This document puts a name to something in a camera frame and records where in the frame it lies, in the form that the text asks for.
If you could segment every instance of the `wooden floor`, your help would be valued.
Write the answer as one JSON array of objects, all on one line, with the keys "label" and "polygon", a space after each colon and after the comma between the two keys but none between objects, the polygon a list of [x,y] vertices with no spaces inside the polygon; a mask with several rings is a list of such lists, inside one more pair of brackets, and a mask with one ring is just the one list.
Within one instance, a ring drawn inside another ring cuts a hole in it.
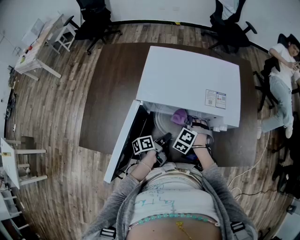
[{"label": "wooden floor", "polygon": [[[129,24],[119,28],[123,35],[112,36],[108,43],[160,42],[204,48],[215,43],[210,37],[202,37],[201,29],[192,27]],[[14,138],[12,129],[16,124],[17,139],[22,135],[34,137],[37,148],[47,150],[46,154],[38,155],[36,159],[24,157],[19,161],[29,162],[32,172],[47,174],[48,179],[14,190],[25,207],[23,213],[30,228],[43,239],[80,239],[119,182],[115,180],[110,185],[103,182],[110,156],[78,146],[84,105],[102,47],[101,41],[98,42],[92,55],[88,56],[85,53],[88,44],[88,40],[75,41],[71,52],[64,50],[61,55],[45,47],[43,57],[46,64],[61,73],[62,78],[58,79],[41,69],[35,73],[40,78],[38,82],[24,75],[19,77],[16,87],[17,107],[7,123],[7,139]],[[248,59],[253,70],[257,71],[262,69],[268,57],[252,46],[240,49],[237,55]],[[298,103],[299,97],[296,98],[294,101]],[[266,105],[259,116],[264,118],[269,114]],[[267,138],[268,134],[265,134],[258,141],[256,161],[266,146]],[[270,149],[278,144],[278,131],[272,131],[261,162],[236,179],[230,188],[239,187],[247,194],[276,189],[271,175],[278,154],[272,154]],[[247,169],[221,168],[221,171],[229,183],[234,176]],[[238,193],[238,190],[233,191],[234,196]],[[269,191],[255,196],[243,195],[239,203],[258,230],[271,227],[274,233],[291,199]]]}]

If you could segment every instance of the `white sneaker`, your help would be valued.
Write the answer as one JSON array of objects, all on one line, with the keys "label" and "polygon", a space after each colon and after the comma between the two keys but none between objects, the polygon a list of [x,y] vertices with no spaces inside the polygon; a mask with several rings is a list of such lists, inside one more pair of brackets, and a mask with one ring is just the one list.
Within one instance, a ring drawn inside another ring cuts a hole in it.
[{"label": "white sneaker", "polygon": [[293,134],[293,124],[290,124],[285,129],[285,137],[290,138],[292,136],[292,134]]},{"label": "white sneaker", "polygon": [[257,120],[257,139],[260,139],[262,135],[262,127],[261,127],[261,120]]}]

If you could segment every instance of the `label sticker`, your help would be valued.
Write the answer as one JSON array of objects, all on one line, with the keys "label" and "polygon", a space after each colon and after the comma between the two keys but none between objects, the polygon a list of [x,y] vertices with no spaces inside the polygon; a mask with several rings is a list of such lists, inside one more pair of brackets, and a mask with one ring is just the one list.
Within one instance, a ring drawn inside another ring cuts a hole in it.
[{"label": "label sticker", "polygon": [[226,109],[226,94],[217,92],[216,107]]},{"label": "label sticker", "polygon": [[216,98],[217,92],[207,89],[205,94],[205,105],[216,107]]},{"label": "label sticker", "polygon": [[226,109],[226,94],[212,90],[206,90],[205,105]]}]

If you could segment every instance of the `gray cardigan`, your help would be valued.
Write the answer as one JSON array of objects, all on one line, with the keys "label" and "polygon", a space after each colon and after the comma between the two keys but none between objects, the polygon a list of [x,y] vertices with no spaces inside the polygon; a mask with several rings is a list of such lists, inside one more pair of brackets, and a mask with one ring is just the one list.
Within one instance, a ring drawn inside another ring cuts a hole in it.
[{"label": "gray cardigan", "polygon": [[[99,232],[102,228],[116,224],[116,239],[124,240],[134,212],[135,198],[141,191],[142,184],[131,175],[127,175],[107,199],[102,211],[82,236],[82,239],[100,239]],[[242,222],[248,234],[247,239],[256,240],[257,233],[253,223],[233,198],[216,164],[202,172],[202,185],[213,198],[220,219],[222,240],[234,239],[231,222]]]}]

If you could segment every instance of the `strap buckle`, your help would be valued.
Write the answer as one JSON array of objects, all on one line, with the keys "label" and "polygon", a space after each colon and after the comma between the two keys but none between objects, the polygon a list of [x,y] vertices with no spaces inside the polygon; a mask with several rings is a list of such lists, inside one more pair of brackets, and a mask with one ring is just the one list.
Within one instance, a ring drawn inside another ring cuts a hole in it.
[{"label": "strap buckle", "polygon": [[186,169],[177,168],[177,167],[175,167],[174,170],[176,170],[176,171],[178,171],[178,172],[181,172],[181,173],[186,173],[186,172],[187,172]]},{"label": "strap buckle", "polygon": [[242,222],[232,222],[230,224],[231,226],[231,230],[233,231],[233,233],[239,232],[241,230],[245,229],[245,225]]},{"label": "strap buckle", "polygon": [[117,231],[114,227],[103,228],[100,231],[100,236],[108,239],[115,239],[117,235]]}]

